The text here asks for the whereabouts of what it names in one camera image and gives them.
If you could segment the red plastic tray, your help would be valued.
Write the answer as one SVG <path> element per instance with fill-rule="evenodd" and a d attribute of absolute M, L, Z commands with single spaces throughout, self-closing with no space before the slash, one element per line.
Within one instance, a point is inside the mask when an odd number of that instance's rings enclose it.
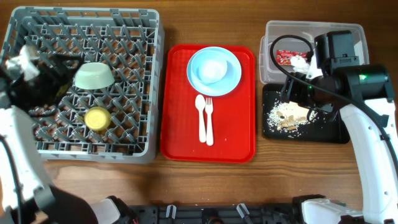
<path fill-rule="evenodd" d="M 198 92 L 187 78 L 188 61 L 202 45 L 178 44 L 167 57 L 160 151 L 171 160 L 245 163 L 256 152 L 255 56 L 243 46 L 226 46 L 239 60 L 242 77 L 237 87 L 213 98 L 215 142 L 199 141 L 199 118 L 195 107 Z"/>

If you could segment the black tray bin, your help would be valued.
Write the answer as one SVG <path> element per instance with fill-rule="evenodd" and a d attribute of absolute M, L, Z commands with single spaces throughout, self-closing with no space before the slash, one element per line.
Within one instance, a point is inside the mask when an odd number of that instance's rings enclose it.
<path fill-rule="evenodd" d="M 280 91 L 282 87 L 282 84 L 273 83 L 266 84 L 262 88 L 262 134 L 265 138 L 338 144 L 346 144 L 349 141 L 348 131 L 340 115 L 333 113 L 317 112 L 316 120 L 304 128 L 303 134 L 299 137 L 289 138 L 287 134 L 276 134 L 268 131 L 266 129 L 266 113 L 271 111 L 271 107 L 274 106 L 276 101 L 281 101 Z"/>

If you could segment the light blue plate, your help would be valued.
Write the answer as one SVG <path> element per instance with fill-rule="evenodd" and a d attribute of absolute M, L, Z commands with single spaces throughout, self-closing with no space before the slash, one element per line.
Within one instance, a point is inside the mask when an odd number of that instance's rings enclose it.
<path fill-rule="evenodd" d="M 205 47 L 204 49 L 210 48 L 218 49 L 219 51 L 222 51 L 224 53 L 228 65 L 226 75 L 216 83 L 204 84 L 202 82 L 199 82 L 193 76 L 191 71 L 191 59 L 193 58 L 192 56 L 187 65 L 187 78 L 191 86 L 201 94 L 207 96 L 222 96 L 231 92 L 237 87 L 241 80 L 242 68 L 238 58 L 231 51 L 226 50 L 222 47 Z"/>

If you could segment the yellow plastic cup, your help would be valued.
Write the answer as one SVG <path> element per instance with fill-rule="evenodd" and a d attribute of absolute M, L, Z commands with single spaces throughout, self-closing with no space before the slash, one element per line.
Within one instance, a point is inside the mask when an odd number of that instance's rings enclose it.
<path fill-rule="evenodd" d="M 91 130 L 102 131 L 107 129 L 110 125 L 111 114 L 108 110 L 97 106 L 86 112 L 84 122 Z"/>

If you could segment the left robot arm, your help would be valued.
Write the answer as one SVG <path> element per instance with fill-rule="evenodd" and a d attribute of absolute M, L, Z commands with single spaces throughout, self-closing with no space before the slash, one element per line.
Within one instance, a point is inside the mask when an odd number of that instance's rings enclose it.
<path fill-rule="evenodd" d="M 37 212 L 47 214 L 46 223 L 97 223 L 86 201 L 52 183 L 35 148 L 29 113 L 59 104 L 83 59 L 53 55 L 49 63 L 17 57 L 10 62 L 1 69 L 1 223 L 32 223 Z"/>

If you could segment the white plastic fork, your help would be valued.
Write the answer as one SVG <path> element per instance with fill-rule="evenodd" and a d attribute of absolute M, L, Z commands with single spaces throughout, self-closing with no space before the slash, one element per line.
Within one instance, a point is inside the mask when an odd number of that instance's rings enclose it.
<path fill-rule="evenodd" d="M 205 112 L 207 115 L 207 127 L 206 127 L 206 144 L 212 146 L 214 144 L 213 136 L 213 123 L 212 123 L 212 113 L 213 113 L 213 101 L 212 98 L 206 98 L 205 100 Z"/>

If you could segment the green bowl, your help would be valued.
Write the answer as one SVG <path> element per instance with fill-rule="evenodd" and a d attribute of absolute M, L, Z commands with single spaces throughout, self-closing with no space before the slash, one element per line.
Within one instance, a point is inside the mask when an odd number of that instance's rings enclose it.
<path fill-rule="evenodd" d="M 84 90 L 96 90 L 115 82 L 110 67 L 105 63 L 84 63 L 75 74 L 75 86 Z"/>

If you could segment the light blue bowl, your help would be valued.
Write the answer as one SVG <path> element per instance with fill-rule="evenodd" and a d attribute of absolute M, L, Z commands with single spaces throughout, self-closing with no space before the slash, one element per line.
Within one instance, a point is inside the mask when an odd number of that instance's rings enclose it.
<path fill-rule="evenodd" d="M 226 75 L 227 67 L 224 53 L 214 48 L 200 50 L 191 59 L 193 76 L 204 84 L 220 81 Z"/>

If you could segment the rice and food scraps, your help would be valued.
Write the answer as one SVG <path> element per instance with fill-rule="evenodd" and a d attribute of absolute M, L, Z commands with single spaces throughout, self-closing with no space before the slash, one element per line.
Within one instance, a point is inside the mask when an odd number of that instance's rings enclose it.
<path fill-rule="evenodd" d="M 299 137 L 304 128 L 313 123 L 318 113 L 299 106 L 297 103 L 276 101 L 266 113 L 266 129 L 271 133 L 287 134 L 289 138 Z"/>

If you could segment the clear plastic bin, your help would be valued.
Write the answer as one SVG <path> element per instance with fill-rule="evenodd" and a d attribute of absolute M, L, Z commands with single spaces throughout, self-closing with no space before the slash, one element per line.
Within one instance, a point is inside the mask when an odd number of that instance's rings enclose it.
<path fill-rule="evenodd" d="M 259 49 L 259 74 L 263 84 L 283 84 L 286 76 L 276 68 L 269 58 L 269 50 L 273 41 L 282 35 L 297 35 L 314 44 L 316 36 L 331 31 L 349 30 L 353 35 L 354 51 L 359 57 L 359 63 L 369 63 L 368 45 L 363 27 L 359 24 L 347 24 L 336 22 L 312 22 L 312 21 L 269 21 L 266 24 L 265 35 L 261 39 Z"/>

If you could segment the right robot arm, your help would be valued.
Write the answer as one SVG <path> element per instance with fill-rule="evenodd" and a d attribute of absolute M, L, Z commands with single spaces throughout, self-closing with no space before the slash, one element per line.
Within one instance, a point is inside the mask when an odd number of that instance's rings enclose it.
<path fill-rule="evenodd" d="M 397 222 L 397 128 L 395 93 L 382 65 L 362 65 L 348 30 L 328 32 L 309 44 L 322 75 L 287 72 L 284 101 L 340 114 L 353 144 L 363 192 L 357 212 L 327 198 L 298 201 L 302 223 Z"/>

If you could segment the grey dishwasher rack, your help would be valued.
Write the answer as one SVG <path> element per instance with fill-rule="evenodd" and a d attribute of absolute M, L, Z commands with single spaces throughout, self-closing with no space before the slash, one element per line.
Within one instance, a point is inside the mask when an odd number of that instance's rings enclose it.
<path fill-rule="evenodd" d="M 18 7 L 1 60 L 17 55 L 24 45 L 34 46 L 45 63 L 55 54 L 105 63 L 115 79 L 96 90 L 73 85 L 57 106 L 30 111 L 41 158 L 131 164 L 153 160 L 164 46 L 156 10 Z M 86 112 L 97 106 L 111 114 L 102 131 L 84 122 Z"/>

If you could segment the white plastic spoon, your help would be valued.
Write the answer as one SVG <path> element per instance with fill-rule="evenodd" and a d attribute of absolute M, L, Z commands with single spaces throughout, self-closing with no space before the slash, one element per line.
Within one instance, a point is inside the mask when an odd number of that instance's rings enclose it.
<path fill-rule="evenodd" d="M 195 107 L 198 110 L 199 117 L 199 141 L 202 143 L 206 142 L 205 120 L 203 116 L 205 105 L 205 98 L 203 95 L 197 95 L 195 98 Z"/>

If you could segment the red snack wrapper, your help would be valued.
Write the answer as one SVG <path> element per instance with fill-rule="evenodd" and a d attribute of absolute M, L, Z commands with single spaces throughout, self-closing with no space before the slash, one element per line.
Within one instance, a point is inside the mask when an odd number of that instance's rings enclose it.
<path fill-rule="evenodd" d="M 290 50 L 277 50 L 276 61 L 279 65 L 291 65 L 291 58 L 295 56 L 307 58 L 307 53 Z"/>

